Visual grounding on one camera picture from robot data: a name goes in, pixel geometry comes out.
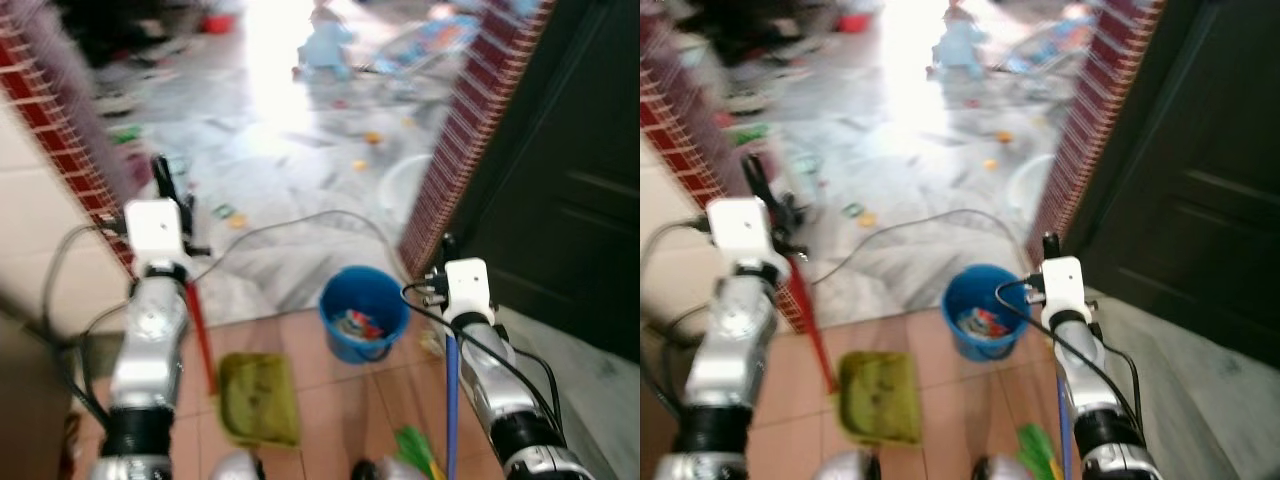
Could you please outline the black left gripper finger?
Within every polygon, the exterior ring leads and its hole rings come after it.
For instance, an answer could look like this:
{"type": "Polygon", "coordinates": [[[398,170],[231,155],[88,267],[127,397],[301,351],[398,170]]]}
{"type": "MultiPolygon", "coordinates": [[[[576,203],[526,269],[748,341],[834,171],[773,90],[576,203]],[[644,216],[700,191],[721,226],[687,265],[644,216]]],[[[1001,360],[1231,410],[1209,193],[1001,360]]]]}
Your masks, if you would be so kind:
{"type": "Polygon", "coordinates": [[[756,154],[746,154],[741,159],[741,166],[751,193],[764,205],[777,205],[765,165],[760,157],[756,154]]]}
{"type": "Polygon", "coordinates": [[[183,204],[183,183],[170,165],[169,159],[163,154],[155,154],[150,159],[152,180],[156,198],[169,198],[183,204]]]}

